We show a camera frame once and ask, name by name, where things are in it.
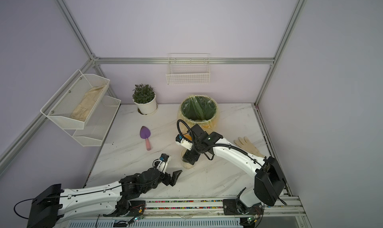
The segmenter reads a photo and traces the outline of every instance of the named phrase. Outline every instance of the white wire basket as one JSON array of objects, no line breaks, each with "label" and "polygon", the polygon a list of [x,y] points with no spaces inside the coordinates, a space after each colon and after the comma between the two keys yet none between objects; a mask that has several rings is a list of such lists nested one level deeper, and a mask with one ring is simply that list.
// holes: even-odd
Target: white wire basket
[{"label": "white wire basket", "polygon": [[169,85],[209,83],[209,58],[169,58],[166,80]]},{"label": "white wire basket", "polygon": [[[55,106],[53,106],[53,108],[48,112],[48,114],[44,113],[43,108],[40,110],[42,114],[44,114],[48,119],[53,121],[63,130],[84,129],[89,119],[93,115],[95,108],[98,106],[109,87],[109,79],[97,76],[95,74],[83,74],[79,70],[77,70],[75,73],[80,73],[79,77],[60,98],[60,100],[55,104]],[[79,121],[70,118],[74,109],[82,101],[85,93],[89,91],[92,87],[99,87],[103,85],[105,85],[105,87],[100,92],[97,101],[91,108],[89,115],[85,118],[85,120]]]},{"label": "white wire basket", "polygon": [[121,100],[103,96],[85,128],[71,135],[82,146],[101,146],[112,125]]}]

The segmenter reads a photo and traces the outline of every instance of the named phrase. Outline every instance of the white arm casing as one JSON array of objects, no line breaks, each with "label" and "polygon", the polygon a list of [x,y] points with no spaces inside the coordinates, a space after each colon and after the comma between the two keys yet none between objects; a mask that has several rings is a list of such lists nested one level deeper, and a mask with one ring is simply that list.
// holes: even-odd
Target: white arm casing
[{"label": "white arm casing", "polygon": [[164,173],[166,172],[167,165],[169,164],[169,161],[172,159],[172,156],[169,156],[167,162],[160,162],[157,166],[156,169],[159,170],[160,172]]},{"label": "white arm casing", "polygon": [[[191,150],[192,144],[185,139],[182,139],[180,143],[176,142],[177,144],[185,147],[188,150]],[[219,139],[216,144],[228,144],[237,147],[236,145],[233,145],[230,143],[226,138]],[[214,155],[222,157],[229,162],[233,163],[237,167],[241,168],[243,171],[245,171],[249,176],[252,178],[255,177],[257,174],[256,169],[261,169],[263,166],[264,158],[255,156],[251,153],[247,153],[247,156],[237,150],[229,149],[224,146],[215,146],[213,147]],[[241,196],[239,197],[241,202],[245,204],[247,207],[251,207],[254,204],[257,204],[261,202],[258,197],[256,197],[254,193],[253,187],[247,187],[245,191],[242,192]]]},{"label": "white arm casing", "polygon": [[120,192],[122,192],[122,188],[118,181],[97,187],[64,189],[64,192],[61,193],[60,196],[68,197],[60,198],[62,208],[59,209],[57,213],[58,215],[64,214],[64,217],[60,218],[57,222],[62,222],[68,219],[68,217],[73,218],[90,214],[110,214],[116,210],[115,206],[122,197]]},{"label": "white arm casing", "polygon": [[[236,145],[231,144],[226,138],[219,139],[217,143],[223,143],[223,144],[228,144],[228,145],[237,147]],[[254,163],[252,159],[242,154],[241,152],[236,151],[234,149],[229,149],[223,146],[215,146],[213,147],[213,151],[216,156],[219,156],[228,160],[229,162],[233,163],[237,167],[241,168],[251,177],[254,177],[256,175],[256,169],[261,169],[261,165],[263,166],[263,164],[265,163],[263,161],[264,158],[255,156],[250,153],[247,154],[252,159],[256,160],[260,164],[259,165],[257,163]]]}]

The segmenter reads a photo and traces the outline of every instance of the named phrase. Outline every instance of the black base bracket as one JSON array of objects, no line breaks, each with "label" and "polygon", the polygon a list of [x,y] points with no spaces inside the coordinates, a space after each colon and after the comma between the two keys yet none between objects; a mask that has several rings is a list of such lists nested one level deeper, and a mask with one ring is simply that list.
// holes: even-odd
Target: black base bracket
[{"label": "black base bracket", "polygon": [[246,214],[242,214],[238,211],[235,199],[225,199],[222,202],[224,215],[261,215],[263,213],[261,203],[253,205],[247,210]]}]

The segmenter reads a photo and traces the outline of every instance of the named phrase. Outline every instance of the robotic arm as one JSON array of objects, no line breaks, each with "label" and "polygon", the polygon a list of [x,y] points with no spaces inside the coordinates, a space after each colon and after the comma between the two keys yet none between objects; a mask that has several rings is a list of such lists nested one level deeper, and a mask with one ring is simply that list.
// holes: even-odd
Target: robotic arm
[{"label": "robotic arm", "polygon": [[[183,123],[188,129],[192,140],[187,139],[179,129],[179,123]],[[279,163],[272,157],[257,157],[253,154],[231,144],[222,135],[212,132],[210,135],[203,131],[199,125],[190,128],[183,120],[177,121],[179,135],[176,142],[185,147],[182,160],[194,165],[199,156],[204,154],[209,160],[214,156],[222,157],[235,164],[249,176],[254,178],[253,188],[244,188],[235,200],[235,208],[239,214],[247,214],[251,208],[260,202],[273,206],[279,198],[279,194],[285,188],[286,179]]]},{"label": "robotic arm", "polygon": [[33,199],[27,228],[51,228],[79,216],[131,216],[131,212],[137,210],[131,209],[134,207],[131,199],[156,188],[161,182],[175,185],[182,171],[173,172],[173,176],[166,173],[170,159],[162,154],[147,171],[97,187],[62,190],[61,184],[52,185]]}]

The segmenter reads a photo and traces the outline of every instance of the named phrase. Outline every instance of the plastic wrap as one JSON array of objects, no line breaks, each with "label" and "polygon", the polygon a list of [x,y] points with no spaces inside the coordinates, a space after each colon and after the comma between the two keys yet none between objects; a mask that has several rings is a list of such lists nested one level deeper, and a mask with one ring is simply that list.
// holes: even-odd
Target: plastic wrap
[{"label": "plastic wrap", "polygon": [[[204,131],[211,133],[216,131],[219,120],[218,104],[214,99],[205,95],[191,95],[186,98],[178,109],[177,119],[184,120],[189,127],[198,124]],[[182,133],[187,129],[180,125]]]}]

